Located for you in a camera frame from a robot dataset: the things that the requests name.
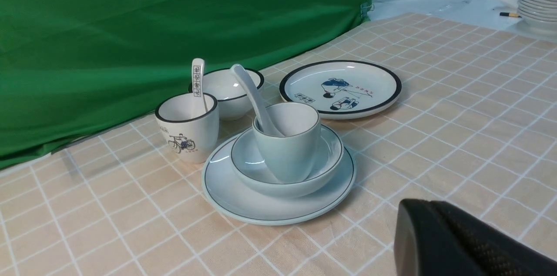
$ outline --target green fabric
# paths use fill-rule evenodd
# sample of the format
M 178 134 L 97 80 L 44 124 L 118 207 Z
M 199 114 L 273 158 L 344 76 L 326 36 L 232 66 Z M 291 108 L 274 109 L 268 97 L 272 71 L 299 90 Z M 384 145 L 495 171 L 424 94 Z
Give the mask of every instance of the green fabric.
M 191 60 L 261 69 L 362 22 L 370 0 L 0 0 L 0 168 L 153 110 Z

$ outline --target white cup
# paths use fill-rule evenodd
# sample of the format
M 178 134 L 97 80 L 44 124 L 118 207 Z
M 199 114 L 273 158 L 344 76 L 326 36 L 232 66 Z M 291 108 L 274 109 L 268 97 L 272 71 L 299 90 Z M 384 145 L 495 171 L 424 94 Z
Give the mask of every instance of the white cup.
M 211 94 L 204 93 L 207 109 L 194 108 L 193 93 L 173 96 L 155 110 L 157 123 L 167 143 L 181 160 L 203 163 L 217 146 L 218 102 Z
M 266 109 L 285 136 L 263 133 L 257 117 L 253 119 L 253 133 L 265 164 L 281 183 L 303 181 L 312 172 L 317 157 L 321 137 L 319 112 L 296 102 L 274 104 Z

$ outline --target beige tablecloth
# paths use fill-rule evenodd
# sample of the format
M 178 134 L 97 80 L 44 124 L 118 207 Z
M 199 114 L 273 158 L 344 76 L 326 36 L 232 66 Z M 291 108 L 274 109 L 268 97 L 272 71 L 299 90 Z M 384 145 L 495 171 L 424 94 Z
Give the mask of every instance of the beige tablecloth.
M 295 68 L 344 58 L 403 81 L 396 105 L 324 121 L 358 184 L 304 224 L 215 212 L 201 165 L 177 160 L 153 116 L 0 178 L 0 276 L 395 275 L 402 198 L 445 199 L 557 258 L 557 44 L 419 14 L 370 22 L 263 71 L 268 103 Z M 221 140 L 251 118 L 221 126 Z

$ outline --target cup with bicycle print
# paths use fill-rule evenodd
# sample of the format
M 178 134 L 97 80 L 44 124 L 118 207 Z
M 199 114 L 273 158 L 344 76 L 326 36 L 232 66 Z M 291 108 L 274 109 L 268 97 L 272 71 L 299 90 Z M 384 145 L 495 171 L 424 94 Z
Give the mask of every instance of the cup with bicycle print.
M 204 93 L 204 98 L 208 111 L 193 107 L 193 93 L 173 96 L 155 110 L 168 146 L 185 162 L 203 163 L 217 146 L 218 102 L 211 94 Z

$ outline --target black-rimmed plate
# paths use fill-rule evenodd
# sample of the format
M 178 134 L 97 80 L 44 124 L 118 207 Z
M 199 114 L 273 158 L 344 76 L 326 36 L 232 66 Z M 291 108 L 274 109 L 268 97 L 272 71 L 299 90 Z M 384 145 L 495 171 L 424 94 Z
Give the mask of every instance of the black-rimmed plate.
M 280 83 L 285 101 L 307 103 L 322 118 L 355 119 L 390 107 L 402 91 L 394 72 L 369 62 L 334 60 L 307 64 Z

